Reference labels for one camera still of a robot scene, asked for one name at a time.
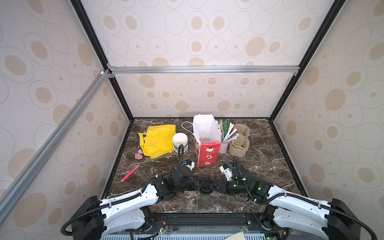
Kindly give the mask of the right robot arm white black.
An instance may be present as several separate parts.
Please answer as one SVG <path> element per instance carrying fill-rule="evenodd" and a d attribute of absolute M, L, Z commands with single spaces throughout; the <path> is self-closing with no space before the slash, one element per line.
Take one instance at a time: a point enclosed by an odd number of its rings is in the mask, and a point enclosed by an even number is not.
<path fill-rule="evenodd" d="M 256 180 L 244 166 L 224 165 L 220 170 L 225 178 L 215 181 L 212 189 L 230 196 L 246 194 L 255 204 L 265 206 L 257 222 L 267 231 L 279 227 L 306 232 L 323 240 L 359 240 L 364 229 L 371 239 L 378 238 L 338 199 L 327 202 L 293 194 Z"/>

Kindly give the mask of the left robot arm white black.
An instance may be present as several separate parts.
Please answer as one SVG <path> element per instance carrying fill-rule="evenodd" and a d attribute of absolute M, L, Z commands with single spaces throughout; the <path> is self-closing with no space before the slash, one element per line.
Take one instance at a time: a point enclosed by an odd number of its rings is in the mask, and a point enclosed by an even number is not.
<path fill-rule="evenodd" d="M 61 227 L 61 234 L 75 240 L 99 240 L 103 236 L 125 230 L 128 223 L 123 216 L 133 214 L 133 229 L 146 222 L 145 214 L 138 213 L 144 207 L 172 199 L 176 194 L 186 191 L 199 191 L 211 194 L 211 179 L 193 174 L 188 165 L 182 165 L 170 173 L 151 178 L 147 184 L 128 194 L 98 200 L 88 198 L 79 210 Z"/>

